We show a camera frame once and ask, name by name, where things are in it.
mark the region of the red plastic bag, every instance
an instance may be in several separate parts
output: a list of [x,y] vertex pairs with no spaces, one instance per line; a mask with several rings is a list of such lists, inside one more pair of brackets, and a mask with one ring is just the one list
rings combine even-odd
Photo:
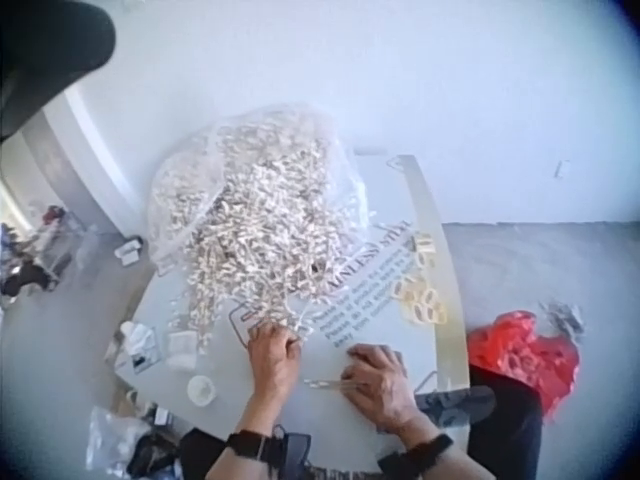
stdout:
[[469,363],[535,388],[548,417],[571,393],[580,357],[563,335],[537,336],[536,316],[524,310],[499,315],[493,325],[468,336]]

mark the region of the hand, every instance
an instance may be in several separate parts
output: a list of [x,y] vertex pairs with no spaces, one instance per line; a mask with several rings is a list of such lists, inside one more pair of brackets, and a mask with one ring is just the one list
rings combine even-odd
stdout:
[[249,331],[253,396],[278,412],[291,395],[300,369],[300,341],[288,328],[265,321]]
[[358,386],[345,388],[343,394],[360,413],[403,441],[409,431],[413,436],[416,427],[437,430],[418,410],[407,371],[391,348],[358,344],[348,353],[353,364],[344,370],[342,379]]

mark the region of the person's left hand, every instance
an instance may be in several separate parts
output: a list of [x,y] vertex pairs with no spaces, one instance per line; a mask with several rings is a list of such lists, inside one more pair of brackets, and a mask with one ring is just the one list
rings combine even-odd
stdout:
[[298,381],[300,340],[286,327],[265,321],[249,331],[254,397],[280,410]]

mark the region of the concrete floor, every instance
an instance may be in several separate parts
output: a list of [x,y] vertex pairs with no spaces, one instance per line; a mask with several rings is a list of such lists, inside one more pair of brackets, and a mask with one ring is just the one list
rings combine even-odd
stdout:
[[[545,427],[540,479],[602,478],[639,418],[640,225],[449,225],[469,329],[557,299],[587,326],[572,395]],[[142,265],[123,269],[105,247],[53,294],[21,298],[2,330],[0,435],[30,479],[103,479],[84,470],[89,412],[108,406],[106,345]]]

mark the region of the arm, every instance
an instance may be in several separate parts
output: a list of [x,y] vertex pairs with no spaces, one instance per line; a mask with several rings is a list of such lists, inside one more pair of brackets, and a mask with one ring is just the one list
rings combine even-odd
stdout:
[[[342,374],[358,384],[343,394],[378,427],[396,434],[407,450],[429,443],[442,433],[416,406],[407,372],[398,356],[386,346],[356,345],[349,350],[353,364]],[[423,472],[423,480],[493,479],[455,445],[442,453],[436,464]]]
[[[270,437],[298,380],[300,343],[288,329],[268,321],[249,334],[254,392],[235,431],[249,430]],[[238,457],[232,449],[226,448],[207,473],[206,480],[262,480],[268,477],[266,464]]]

